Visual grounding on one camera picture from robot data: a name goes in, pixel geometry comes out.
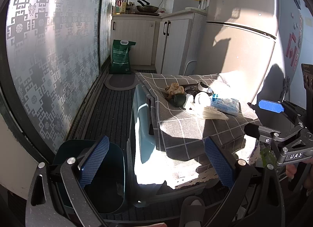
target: kitchen cabinet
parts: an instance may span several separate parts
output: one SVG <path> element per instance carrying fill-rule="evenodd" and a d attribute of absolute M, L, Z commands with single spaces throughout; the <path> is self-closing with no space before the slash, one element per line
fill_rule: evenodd
<path fill-rule="evenodd" d="M 113 16 L 111 22 L 111 56 L 113 40 L 134 41 L 136 45 L 132 46 L 129 52 L 130 64 L 153 65 L 160 20 L 158 17 L 151 18 L 151 16 Z"/>
<path fill-rule="evenodd" d="M 191 75 L 205 18 L 206 11 L 194 8 L 162 17 L 155 60 L 157 73 L 185 75 L 187 70 L 186 75 Z"/>

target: frying pan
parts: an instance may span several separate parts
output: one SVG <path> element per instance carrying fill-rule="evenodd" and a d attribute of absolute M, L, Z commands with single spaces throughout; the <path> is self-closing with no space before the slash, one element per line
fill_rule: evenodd
<path fill-rule="evenodd" d="M 137 10 L 139 12 L 151 12 L 151 13 L 154 13 L 154 12 L 157 12 L 157 10 L 159 9 L 158 7 L 155 7 L 155 6 L 151 6 L 149 2 L 147 2 L 146 0 L 137 0 L 138 3 L 141 4 L 137 6 Z"/>

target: white sock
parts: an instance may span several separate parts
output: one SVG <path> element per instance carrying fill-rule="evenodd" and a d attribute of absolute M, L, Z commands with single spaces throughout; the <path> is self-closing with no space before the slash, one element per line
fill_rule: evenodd
<path fill-rule="evenodd" d="M 199 200 L 194 200 L 192 203 L 191 203 L 192 206 L 194 205 L 199 205 L 201 206 L 201 202 Z M 191 221 L 191 222 L 188 222 L 185 224 L 185 227 L 201 227 L 201 223 L 199 221 Z"/>

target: white cabinet door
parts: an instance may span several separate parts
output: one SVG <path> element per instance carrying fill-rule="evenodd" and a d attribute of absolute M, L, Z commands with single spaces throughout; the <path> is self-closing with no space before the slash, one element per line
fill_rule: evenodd
<path fill-rule="evenodd" d="M 164 56 L 164 50 L 165 50 L 167 23 L 168 21 L 162 21 L 160 23 L 159 38 L 157 41 L 156 63 L 155 63 L 157 73 L 161 73 L 161 69 L 162 69 L 162 62 L 163 62 L 163 56 Z"/>
<path fill-rule="evenodd" d="M 136 42 L 129 51 L 131 65 L 151 65 L 155 21 L 112 20 L 111 49 L 113 40 Z"/>
<path fill-rule="evenodd" d="M 185 53 L 188 48 L 191 19 L 169 22 L 162 74 L 181 75 Z"/>

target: refrigerator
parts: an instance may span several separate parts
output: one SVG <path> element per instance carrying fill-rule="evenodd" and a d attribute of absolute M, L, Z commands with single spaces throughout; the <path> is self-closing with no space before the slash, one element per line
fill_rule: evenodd
<path fill-rule="evenodd" d="M 299 8 L 295 0 L 210 0 L 194 73 L 232 71 L 246 102 L 256 103 L 261 91 L 279 100 L 300 55 Z"/>

